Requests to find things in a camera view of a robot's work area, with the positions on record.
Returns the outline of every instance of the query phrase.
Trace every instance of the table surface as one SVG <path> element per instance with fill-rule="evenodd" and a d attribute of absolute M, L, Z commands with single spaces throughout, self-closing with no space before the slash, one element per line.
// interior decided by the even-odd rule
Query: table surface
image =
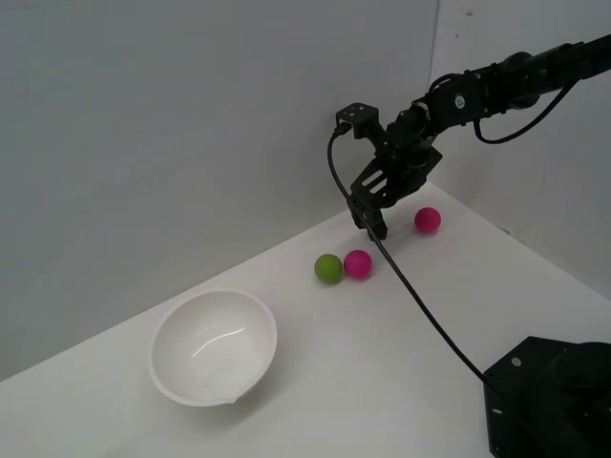
<path fill-rule="evenodd" d="M 412 231 L 423 206 L 442 214 L 435 237 Z M 434 186 L 387 221 L 389 251 L 481 369 L 529 335 L 611 341 L 611 302 Z M 369 280 L 314 278 L 319 255 L 353 249 L 372 254 Z M 245 398 L 195 408 L 154 388 L 148 343 L 179 295 L 0 384 L 0 455 L 490 456 L 480 383 L 348 213 L 196 288 L 210 287 L 254 293 L 278 324 L 272 366 Z"/>

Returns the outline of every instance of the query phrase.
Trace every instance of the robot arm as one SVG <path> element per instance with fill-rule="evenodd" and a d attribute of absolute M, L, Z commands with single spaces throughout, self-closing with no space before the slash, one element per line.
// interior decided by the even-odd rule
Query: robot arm
<path fill-rule="evenodd" d="M 376 108 L 362 103 L 345 107 L 336 114 L 337 124 L 349 123 L 355 138 L 367 138 L 375 148 L 374 159 L 350 186 L 348 207 L 359 208 L 375 235 L 384 239 L 388 229 L 381 210 L 426 182 L 442 157 L 432 146 L 437 135 L 472 122 L 482 141 L 509 141 L 539 123 L 578 81 L 608 70 L 611 35 L 587 44 L 562 45 L 535 56 L 518 52 L 500 64 L 442 76 L 386 130 L 380 125 Z M 486 140 L 481 135 L 481 119 L 530 108 L 541 95 L 557 90 L 561 91 L 554 102 L 525 129 L 500 140 Z M 363 228 L 358 218 L 354 221 Z"/>

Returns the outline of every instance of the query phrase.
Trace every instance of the black mount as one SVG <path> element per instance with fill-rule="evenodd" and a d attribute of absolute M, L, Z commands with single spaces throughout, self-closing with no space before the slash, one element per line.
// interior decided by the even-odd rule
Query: black mount
<path fill-rule="evenodd" d="M 352 103 L 336 114 L 336 122 L 352 126 L 356 139 L 366 138 L 375 158 L 350 186 L 350 210 L 358 207 L 374 234 L 385 239 L 388 229 L 381 210 L 394 205 L 427 181 L 441 160 L 432 146 L 452 126 L 479 122 L 508 110 L 535 105 L 542 94 L 611 70 L 611 35 L 588 44 L 562 45 L 535 56 L 511 55 L 501 64 L 435 81 L 429 92 L 412 102 L 385 130 L 379 111 Z M 359 228 L 363 224 L 353 214 Z"/>
<path fill-rule="evenodd" d="M 611 457 L 611 344 L 529 337 L 485 374 L 556 458 Z M 541 458 L 547 452 L 484 387 L 490 452 Z"/>

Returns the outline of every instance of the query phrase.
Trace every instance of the magenta ball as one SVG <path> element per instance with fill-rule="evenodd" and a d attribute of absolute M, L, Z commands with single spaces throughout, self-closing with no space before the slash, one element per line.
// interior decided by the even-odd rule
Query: magenta ball
<path fill-rule="evenodd" d="M 350 251 L 344 258 L 344 270 L 354 279 L 364 279 L 371 273 L 373 261 L 363 250 Z"/>
<path fill-rule="evenodd" d="M 423 234 L 433 234 L 441 225 L 441 215 L 434 208 L 425 207 L 418 210 L 413 222 Z"/>

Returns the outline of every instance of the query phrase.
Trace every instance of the green ball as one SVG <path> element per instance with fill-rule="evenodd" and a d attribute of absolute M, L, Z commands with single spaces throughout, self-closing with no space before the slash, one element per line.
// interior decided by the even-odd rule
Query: green ball
<path fill-rule="evenodd" d="M 322 255 L 314 264 L 314 273 L 320 281 L 336 283 L 344 274 L 344 266 L 335 255 Z"/>

